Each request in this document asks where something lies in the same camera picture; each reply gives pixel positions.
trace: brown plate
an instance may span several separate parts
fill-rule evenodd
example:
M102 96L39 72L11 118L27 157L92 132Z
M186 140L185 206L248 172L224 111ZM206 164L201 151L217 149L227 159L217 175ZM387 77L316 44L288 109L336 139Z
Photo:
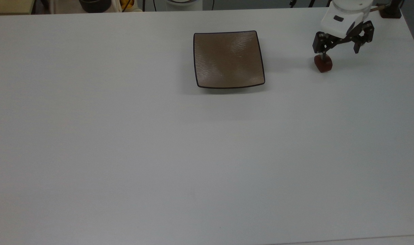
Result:
M201 88L246 88L265 83L256 31L195 33L193 59Z

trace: plate rim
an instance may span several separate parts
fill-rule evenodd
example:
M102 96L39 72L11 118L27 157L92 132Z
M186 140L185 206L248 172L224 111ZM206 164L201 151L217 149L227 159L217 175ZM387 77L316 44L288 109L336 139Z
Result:
M261 62L261 71L263 73L263 83L255 84L255 85L249 85L249 86L240 86L240 87L207 87L207 86L201 86L198 82L198 75L196 73L196 57L195 57L195 36L202 35L202 34L226 34L226 33L244 33L244 32L255 32L255 37L257 38L257 45L258 45L258 52L260 54L260 62ZM195 79L196 79L196 85L200 88L213 88L213 89L233 89L233 88L250 88L255 86L260 86L266 83L266 76L265 76L265 67L263 65L263 56L261 54L261 48L260 48L260 41L258 40L258 34L257 31L226 31L226 32L195 32L193 34L193 67L195 68Z

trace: white container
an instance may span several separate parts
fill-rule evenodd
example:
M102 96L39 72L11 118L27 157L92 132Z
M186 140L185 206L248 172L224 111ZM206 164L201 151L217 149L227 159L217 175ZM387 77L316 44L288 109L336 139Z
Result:
M202 11L203 0L165 0L166 11Z

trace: cable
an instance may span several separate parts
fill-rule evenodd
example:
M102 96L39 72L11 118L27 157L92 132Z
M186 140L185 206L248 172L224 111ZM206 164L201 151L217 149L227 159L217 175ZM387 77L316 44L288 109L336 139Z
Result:
M289 3L289 5L290 5L290 8L293 8L293 6L296 4L296 0L291 0L290 1L290 3Z
M123 11L121 13L124 13L125 9L127 8L128 4L130 3L130 0L127 1L126 6L124 7Z

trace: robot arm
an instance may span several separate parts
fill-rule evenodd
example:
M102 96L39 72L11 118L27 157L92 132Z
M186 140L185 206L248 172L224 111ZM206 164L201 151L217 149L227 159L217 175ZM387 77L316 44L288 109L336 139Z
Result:
M330 71L333 67L327 51L336 45L354 42L354 51L358 53L362 45L372 41L374 30L372 22L364 23L371 6L372 0L331 1L321 23L324 32L317 32L313 42L314 52L320 53L315 57L315 64L320 72Z

